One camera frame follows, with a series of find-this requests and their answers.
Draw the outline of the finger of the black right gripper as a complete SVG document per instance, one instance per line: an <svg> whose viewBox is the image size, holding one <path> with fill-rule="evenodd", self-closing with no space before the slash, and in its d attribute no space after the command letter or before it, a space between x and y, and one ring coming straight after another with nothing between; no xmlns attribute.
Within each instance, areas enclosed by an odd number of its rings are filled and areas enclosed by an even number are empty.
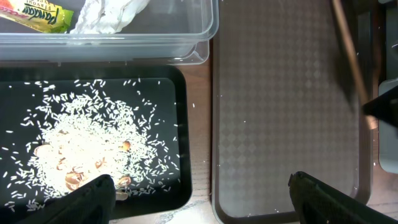
<svg viewBox="0 0 398 224"><path fill-rule="evenodd" d="M363 107L365 115L373 116L381 121L397 127L397 90L389 90Z"/></svg>

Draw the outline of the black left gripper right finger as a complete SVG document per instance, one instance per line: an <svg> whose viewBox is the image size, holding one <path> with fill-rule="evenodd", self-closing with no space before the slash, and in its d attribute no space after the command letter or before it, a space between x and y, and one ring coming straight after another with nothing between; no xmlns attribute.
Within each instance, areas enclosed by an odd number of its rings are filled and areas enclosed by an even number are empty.
<svg viewBox="0 0 398 224"><path fill-rule="evenodd" d="M289 194L300 223L397 224L324 182L299 171L289 178Z"/></svg>

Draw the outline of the wooden chopstick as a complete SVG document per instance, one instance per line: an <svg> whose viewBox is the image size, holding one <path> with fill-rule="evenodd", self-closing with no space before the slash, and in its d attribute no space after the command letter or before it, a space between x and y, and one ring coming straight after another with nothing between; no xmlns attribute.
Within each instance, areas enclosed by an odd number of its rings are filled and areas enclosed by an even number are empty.
<svg viewBox="0 0 398 224"><path fill-rule="evenodd" d="M333 13L338 27L339 40L348 59L354 86L361 106L370 102L365 76L358 59L358 17L353 1L331 0Z"/></svg>

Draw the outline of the white tissue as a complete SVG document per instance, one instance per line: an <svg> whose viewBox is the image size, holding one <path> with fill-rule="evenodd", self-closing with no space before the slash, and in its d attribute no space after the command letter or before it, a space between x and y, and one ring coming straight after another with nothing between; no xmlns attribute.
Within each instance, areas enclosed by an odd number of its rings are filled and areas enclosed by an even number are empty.
<svg viewBox="0 0 398 224"><path fill-rule="evenodd" d="M146 8L150 0L86 0L71 34L115 34Z"/></svg>

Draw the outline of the green yellow snack wrapper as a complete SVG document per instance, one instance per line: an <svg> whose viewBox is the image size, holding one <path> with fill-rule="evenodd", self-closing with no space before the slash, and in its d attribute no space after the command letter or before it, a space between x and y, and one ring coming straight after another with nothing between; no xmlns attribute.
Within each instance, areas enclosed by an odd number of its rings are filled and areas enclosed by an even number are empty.
<svg viewBox="0 0 398 224"><path fill-rule="evenodd" d="M45 0L1 0L1 17L43 33L65 33L74 12Z"/></svg>

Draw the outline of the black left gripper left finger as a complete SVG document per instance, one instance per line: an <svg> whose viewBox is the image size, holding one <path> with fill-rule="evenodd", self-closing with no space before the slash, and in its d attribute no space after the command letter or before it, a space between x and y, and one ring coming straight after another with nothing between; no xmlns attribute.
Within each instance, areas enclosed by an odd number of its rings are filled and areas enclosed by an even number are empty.
<svg viewBox="0 0 398 224"><path fill-rule="evenodd" d="M19 224L108 224L116 203L110 175L101 175Z"/></svg>

